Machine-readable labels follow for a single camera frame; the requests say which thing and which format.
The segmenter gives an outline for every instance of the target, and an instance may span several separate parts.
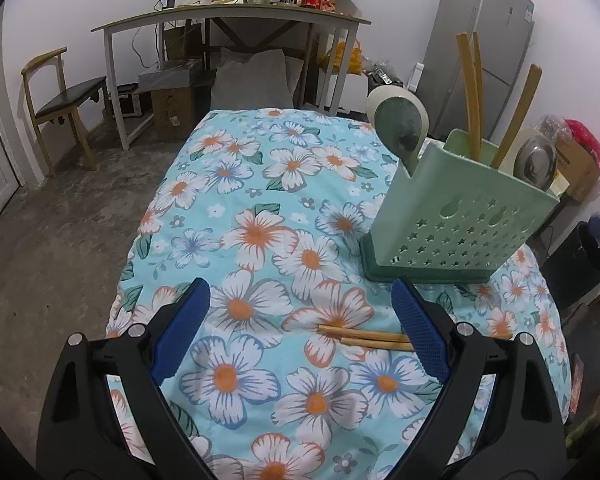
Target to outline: blue gripper pad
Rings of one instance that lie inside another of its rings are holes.
[[[403,280],[395,280],[391,288],[391,303],[395,315],[409,337],[427,374],[445,383],[450,369],[446,342],[429,316]]]
[[[209,285],[206,281],[200,280],[155,343],[151,376],[158,386],[178,371],[184,355],[205,319],[210,300]]]

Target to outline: trash can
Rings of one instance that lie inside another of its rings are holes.
[[[540,268],[558,310],[564,310],[600,283],[600,246],[580,222]]]

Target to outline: refrigerator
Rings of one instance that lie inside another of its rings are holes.
[[[520,73],[534,28],[531,0],[440,0],[416,95],[429,115],[429,135],[444,140],[467,129],[456,34],[477,31],[482,57],[483,136],[489,139]]]

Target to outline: blue floral tablecloth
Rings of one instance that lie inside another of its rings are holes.
[[[406,352],[347,347],[320,323],[400,332],[388,287],[364,279],[368,231],[397,163],[373,128],[316,112],[212,112],[141,219],[107,335],[148,322],[197,276],[209,313],[161,390],[221,480],[382,480],[440,384]],[[475,286],[419,286],[488,335],[533,333],[566,419],[570,367],[557,309],[523,246]],[[110,390],[129,448],[150,461],[118,378]],[[452,460],[469,454],[493,377],[482,380]]]

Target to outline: wooden chopstick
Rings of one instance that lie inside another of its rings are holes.
[[[339,326],[318,325],[318,330],[330,335],[340,337],[353,337],[358,339],[369,339],[372,341],[392,341],[397,343],[409,343],[409,338],[404,334],[390,332],[372,332],[371,330],[356,330],[353,328],[341,328]]]
[[[398,343],[394,341],[374,341],[371,339],[356,339],[353,337],[343,337],[340,339],[343,345],[363,346],[366,348],[378,348],[381,350],[399,350],[401,352],[413,352],[411,343]]]
[[[484,102],[482,100],[482,56],[480,55],[480,38],[474,31],[474,66],[475,66],[475,85],[478,89],[478,120],[480,121],[480,138],[484,137]]]
[[[469,119],[469,156],[480,162],[480,113],[478,111],[478,87],[475,81],[474,60],[471,55],[469,36],[467,33],[456,34],[462,74],[464,75],[464,94],[466,97],[466,113]]]
[[[529,111],[529,107],[531,106],[531,101],[536,95],[536,90],[538,90],[541,77],[542,69],[538,65],[531,65],[531,67],[529,67],[529,73],[526,76],[525,87],[522,90],[522,95],[520,96],[520,101],[518,101],[516,111],[513,113],[511,123],[509,124],[509,127],[502,138],[502,142],[498,147],[498,151],[491,161],[491,167],[494,170],[497,170],[500,167],[504,157],[511,148],[513,141],[516,139],[516,135],[518,134],[520,127],[525,120],[526,113]]]

